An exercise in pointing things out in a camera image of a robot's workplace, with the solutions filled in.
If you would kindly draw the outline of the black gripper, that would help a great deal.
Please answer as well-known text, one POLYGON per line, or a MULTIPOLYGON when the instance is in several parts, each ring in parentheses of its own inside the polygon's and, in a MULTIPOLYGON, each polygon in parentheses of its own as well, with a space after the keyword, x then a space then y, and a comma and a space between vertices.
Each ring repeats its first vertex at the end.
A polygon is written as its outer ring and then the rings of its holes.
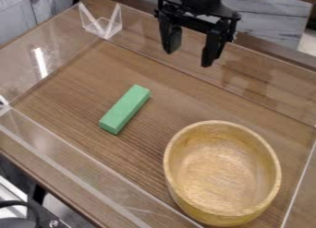
MULTIPOLYGON (((160 31, 164 49, 173 54, 182 44, 182 27, 188 25, 192 30, 199 30, 199 17, 216 17, 229 23, 229 41, 241 20, 240 14, 229 9, 223 0, 158 0, 156 17, 160 20, 160 31)), ((209 67, 221 55, 227 43, 227 33, 220 29, 212 29, 207 35, 207 43, 203 49, 201 66, 209 67)))

